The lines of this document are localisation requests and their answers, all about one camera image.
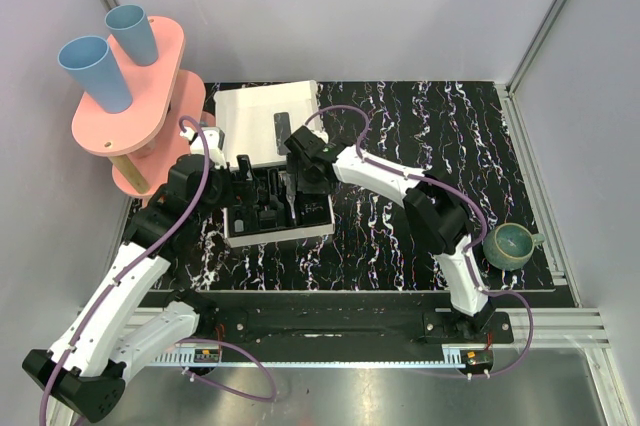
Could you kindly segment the black comb attachment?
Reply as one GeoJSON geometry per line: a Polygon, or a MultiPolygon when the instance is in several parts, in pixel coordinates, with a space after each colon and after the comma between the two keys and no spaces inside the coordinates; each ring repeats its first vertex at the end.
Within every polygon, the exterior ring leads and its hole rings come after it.
{"type": "Polygon", "coordinates": [[[264,210],[258,213],[258,222],[261,230],[271,230],[278,226],[278,213],[276,210],[264,210]]]}

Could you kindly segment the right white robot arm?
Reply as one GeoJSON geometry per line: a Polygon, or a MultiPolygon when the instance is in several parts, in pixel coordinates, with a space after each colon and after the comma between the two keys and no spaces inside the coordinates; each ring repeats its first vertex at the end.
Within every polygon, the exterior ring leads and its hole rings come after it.
{"type": "Polygon", "coordinates": [[[449,288],[452,313],[443,329],[470,343],[488,333],[494,307],[473,255],[470,220],[471,212],[481,212],[468,197],[419,168],[384,160],[359,144],[326,142],[305,126],[284,145],[299,191],[349,184],[401,206],[414,243],[434,257],[449,288]]]}

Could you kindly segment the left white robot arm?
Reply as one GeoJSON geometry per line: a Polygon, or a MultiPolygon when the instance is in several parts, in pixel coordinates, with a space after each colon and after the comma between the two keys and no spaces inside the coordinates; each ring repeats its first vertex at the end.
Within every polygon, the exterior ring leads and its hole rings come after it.
{"type": "Polygon", "coordinates": [[[40,416],[55,398],[97,423],[114,409],[127,383],[171,346],[203,342],[218,332],[217,305],[190,289],[178,289],[155,318],[136,332],[123,329],[170,266],[169,240],[206,207],[226,204],[230,172],[207,153],[181,156],[168,180],[126,232],[125,242],[97,290],[64,334],[47,349],[30,350],[22,362],[43,390],[40,416]]]}

